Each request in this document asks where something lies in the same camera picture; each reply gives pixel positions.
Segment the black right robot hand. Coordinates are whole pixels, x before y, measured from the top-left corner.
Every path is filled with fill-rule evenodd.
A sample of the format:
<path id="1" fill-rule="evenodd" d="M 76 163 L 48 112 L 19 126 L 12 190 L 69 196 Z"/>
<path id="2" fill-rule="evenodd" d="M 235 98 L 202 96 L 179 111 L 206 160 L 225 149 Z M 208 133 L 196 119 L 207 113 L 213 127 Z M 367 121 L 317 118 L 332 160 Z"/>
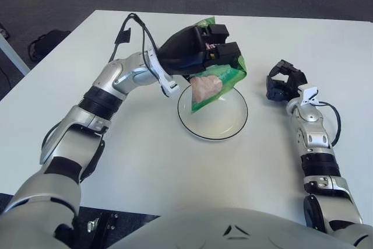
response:
<path id="1" fill-rule="evenodd" d="M 287 81 L 274 79 L 278 74 L 288 76 Z M 301 70 L 282 59 L 266 77 L 266 97 L 273 101 L 290 101 L 300 96 L 298 87 L 307 83 L 306 75 Z"/>

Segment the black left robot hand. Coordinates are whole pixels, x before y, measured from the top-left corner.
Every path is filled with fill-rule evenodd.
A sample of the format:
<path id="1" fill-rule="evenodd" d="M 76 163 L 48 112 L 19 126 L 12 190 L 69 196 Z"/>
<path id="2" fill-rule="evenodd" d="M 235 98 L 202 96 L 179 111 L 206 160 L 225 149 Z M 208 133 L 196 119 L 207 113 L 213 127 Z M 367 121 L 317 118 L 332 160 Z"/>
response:
<path id="1" fill-rule="evenodd" d="M 169 75 L 188 76 L 213 65 L 238 66 L 241 51 L 236 42 L 226 43 L 223 24 L 188 26 L 172 35 L 158 50 L 157 58 Z"/>

